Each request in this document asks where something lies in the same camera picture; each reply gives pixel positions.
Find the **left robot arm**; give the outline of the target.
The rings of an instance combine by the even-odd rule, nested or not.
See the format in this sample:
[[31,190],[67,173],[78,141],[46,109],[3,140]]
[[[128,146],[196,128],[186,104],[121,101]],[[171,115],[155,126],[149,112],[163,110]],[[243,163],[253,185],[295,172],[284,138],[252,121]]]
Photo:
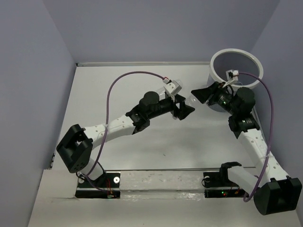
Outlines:
[[166,95],[160,99],[158,93],[149,91],[131,111],[110,123],[90,127],[80,127],[79,124],[71,126],[56,151],[69,173],[80,173],[93,186],[99,187],[105,181],[105,171],[98,161],[91,158],[93,149],[103,148],[106,142],[116,138],[139,133],[150,126],[151,119],[163,114],[171,113],[174,118],[183,120],[194,110],[181,95]]

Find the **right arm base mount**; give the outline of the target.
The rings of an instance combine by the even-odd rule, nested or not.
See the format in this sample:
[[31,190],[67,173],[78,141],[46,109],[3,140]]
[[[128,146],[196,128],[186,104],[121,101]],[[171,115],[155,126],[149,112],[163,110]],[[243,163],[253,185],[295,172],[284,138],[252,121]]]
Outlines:
[[219,172],[203,172],[205,198],[243,198],[245,191],[236,183],[223,180]]

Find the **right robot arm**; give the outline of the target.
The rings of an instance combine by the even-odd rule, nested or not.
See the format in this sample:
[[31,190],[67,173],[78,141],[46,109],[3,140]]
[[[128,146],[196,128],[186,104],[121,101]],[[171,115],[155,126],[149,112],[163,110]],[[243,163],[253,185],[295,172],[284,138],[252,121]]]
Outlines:
[[278,164],[269,143],[264,141],[260,126],[252,115],[254,92],[247,87],[240,87],[235,94],[231,94],[226,85],[215,82],[209,87],[192,90],[191,93],[200,103],[219,105],[230,113],[230,130],[259,171],[259,176],[255,176],[236,161],[223,163],[216,176],[209,177],[206,187],[214,187],[215,183],[234,183],[245,191],[245,202],[253,199],[262,215],[295,210],[303,186],[298,178],[291,178]]

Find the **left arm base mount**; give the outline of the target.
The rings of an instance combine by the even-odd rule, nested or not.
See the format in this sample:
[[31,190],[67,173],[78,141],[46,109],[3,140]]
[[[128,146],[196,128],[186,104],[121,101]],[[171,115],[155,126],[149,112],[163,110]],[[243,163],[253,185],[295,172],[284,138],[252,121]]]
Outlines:
[[78,183],[75,197],[78,199],[118,199],[120,198],[121,173],[107,171],[97,180],[88,180],[77,173]]

